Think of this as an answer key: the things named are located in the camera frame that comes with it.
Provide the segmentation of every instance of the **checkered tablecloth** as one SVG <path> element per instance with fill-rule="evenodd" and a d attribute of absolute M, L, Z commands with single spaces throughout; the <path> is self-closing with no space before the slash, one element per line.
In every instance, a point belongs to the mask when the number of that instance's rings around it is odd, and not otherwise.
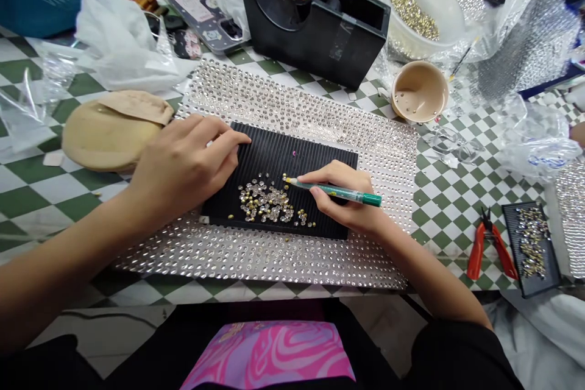
<path fill-rule="evenodd" d="M 33 80 L 41 77 L 41 62 L 29 40 L 0 29 L 0 89 L 10 96 L 18 95 L 26 67 Z M 325 96 L 381 117 L 395 118 L 392 107 L 380 97 L 381 82 L 370 72 L 352 101 L 348 92 L 337 84 L 305 71 L 266 59 L 251 47 L 228 57 L 216 57 L 205 51 L 204 57 L 270 76 L 289 87 L 300 87 L 308 93 Z M 469 97 L 465 80 L 452 83 L 453 92 Z M 67 117 L 83 102 L 96 99 L 107 91 L 91 73 L 78 74 L 53 114 L 51 129 L 61 134 Z M 161 94 L 174 108 L 182 95 L 175 91 Z M 555 105 L 572 121 L 582 120 L 581 113 L 555 96 Z M 495 113 L 490 108 L 460 118 L 443 117 L 440 125 L 459 131 L 467 139 L 477 139 L 486 151 L 477 165 L 459 165 L 452 169 L 434 157 L 433 151 L 419 140 L 413 213 L 419 229 L 413 237 L 441 260 L 472 290 L 515 288 L 502 273 L 497 253 L 486 246 L 483 273 L 476 282 L 465 275 L 478 209 L 492 208 L 494 221 L 504 230 L 502 204 L 539 199 L 543 188 L 531 185 L 521 177 L 503 170 L 494 154 L 499 149 L 499 131 Z M 84 217 L 92 209 L 118 194 L 128 184 L 130 175 L 102 173 L 81 168 L 71 160 L 58 167 L 43 166 L 47 152 L 60 149 L 60 137 L 25 153 L 14 154 L 5 127 L 0 123 L 0 263 L 39 245 L 27 236 L 51 236 Z M 209 301 L 272 300 L 296 297 L 330 297 L 362 294 L 387 294 L 389 291 L 367 288 L 340 288 L 326 285 L 236 280 L 191 279 L 165 275 L 140 275 L 106 270 L 98 275 L 74 307 L 149 305 L 160 303 L 200 303 Z"/>

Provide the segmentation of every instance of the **pink patterned shorts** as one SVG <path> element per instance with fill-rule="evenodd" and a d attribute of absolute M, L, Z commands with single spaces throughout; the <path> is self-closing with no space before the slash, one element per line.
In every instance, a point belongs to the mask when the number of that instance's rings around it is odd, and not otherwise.
<path fill-rule="evenodd" d="M 326 322 L 234 323 L 213 337 L 180 390 L 216 383 L 241 390 L 355 376 L 337 328 Z"/>

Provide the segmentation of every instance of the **floor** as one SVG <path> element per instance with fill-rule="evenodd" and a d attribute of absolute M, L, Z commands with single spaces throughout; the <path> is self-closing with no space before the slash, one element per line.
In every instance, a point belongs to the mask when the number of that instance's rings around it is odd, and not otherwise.
<path fill-rule="evenodd" d="M 420 303 L 417 296 L 412 297 Z M 425 320 L 399 296 L 341 300 L 352 310 L 396 373 L 405 374 L 410 368 L 414 338 L 426 324 Z M 58 317 L 32 346 L 74 333 L 79 352 L 102 377 L 106 377 L 139 348 L 173 310 L 173 305 L 165 305 L 66 311 L 68 314 Z"/>

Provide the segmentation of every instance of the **black ribbed tray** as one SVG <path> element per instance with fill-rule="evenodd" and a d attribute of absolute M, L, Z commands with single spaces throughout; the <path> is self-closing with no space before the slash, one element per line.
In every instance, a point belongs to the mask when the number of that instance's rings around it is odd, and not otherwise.
<path fill-rule="evenodd" d="M 208 216 L 210 224 L 347 239 L 347 227 L 321 213 L 308 190 L 292 185 L 287 191 L 289 203 L 294 206 L 295 211 L 304 209 L 307 222 L 315 222 L 315 227 L 301 226 L 300 222 L 295 227 L 296 214 L 290 222 L 260 222 L 259 217 L 256 218 L 257 222 L 246 222 L 244 220 L 246 214 L 240 209 L 238 186 L 245 186 L 252 179 L 256 179 L 266 182 L 268 187 L 274 181 L 276 188 L 284 189 L 286 183 L 282 181 L 283 173 L 286 173 L 288 177 L 297 177 L 319 169 L 332 160 L 342 161 L 356 169 L 358 154 L 240 123 L 232 123 L 232 128 L 248 134 L 252 139 L 252 144 L 240 145 L 239 165 L 235 172 L 225 186 L 203 205 L 201 215 Z M 336 198 L 333 200 L 343 203 L 342 200 Z M 234 215 L 234 218 L 228 219 L 228 215 Z"/>
<path fill-rule="evenodd" d="M 537 204 L 534 201 L 507 204 L 502 206 L 504 211 L 504 218 L 506 219 L 506 228 L 508 229 L 508 236 L 510 237 L 510 248 L 514 256 L 514 264 L 516 265 L 516 271 L 520 279 L 520 289 L 522 290 L 522 297 L 529 299 L 537 294 L 543 293 L 544 291 L 556 288 L 561 284 L 561 273 L 559 271 L 559 264 L 556 261 L 555 249 L 553 244 L 548 239 L 542 239 L 539 245 L 546 250 L 544 255 L 544 266 L 547 270 L 545 279 L 541 279 L 538 275 L 531 277 L 522 277 L 522 263 L 526 259 L 526 255 L 520 251 L 520 233 L 517 233 L 519 216 L 516 212 L 517 208 L 533 208 L 539 207 L 543 219 L 546 221 L 547 217 L 544 215 L 541 204 Z"/>

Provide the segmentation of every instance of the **pen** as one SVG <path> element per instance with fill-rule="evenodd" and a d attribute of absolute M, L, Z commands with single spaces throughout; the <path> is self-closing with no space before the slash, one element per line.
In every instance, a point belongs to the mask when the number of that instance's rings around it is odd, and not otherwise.
<path fill-rule="evenodd" d="M 463 54 L 463 56 L 461 57 L 461 59 L 459 60 L 459 62 L 457 63 L 457 65 L 455 66 L 455 68 L 453 69 L 453 72 L 451 73 L 451 76 L 449 76 L 449 82 L 451 82 L 453 79 L 455 79 L 455 74 L 459 71 L 461 65 L 463 64 L 463 60 L 465 59 L 465 57 L 467 56 L 467 54 L 469 53 L 469 51 L 471 50 L 471 48 L 473 47 L 473 45 L 479 39 L 480 39 L 479 37 L 475 37 L 475 39 L 473 40 L 473 43 L 471 43 L 469 45 L 469 47 L 467 48 L 467 50 L 465 51 L 465 53 Z"/>
<path fill-rule="evenodd" d="M 331 195 L 337 198 L 343 198 L 348 201 L 354 201 L 361 204 L 373 205 L 374 207 L 380 207 L 380 204 L 382 203 L 382 197 L 379 195 L 363 193 L 352 189 L 344 189 L 337 186 L 330 186 L 324 184 L 301 183 L 300 181 L 294 178 L 293 179 L 287 178 L 286 182 L 302 189 L 310 189 L 313 186 L 317 186 L 327 195 Z"/>

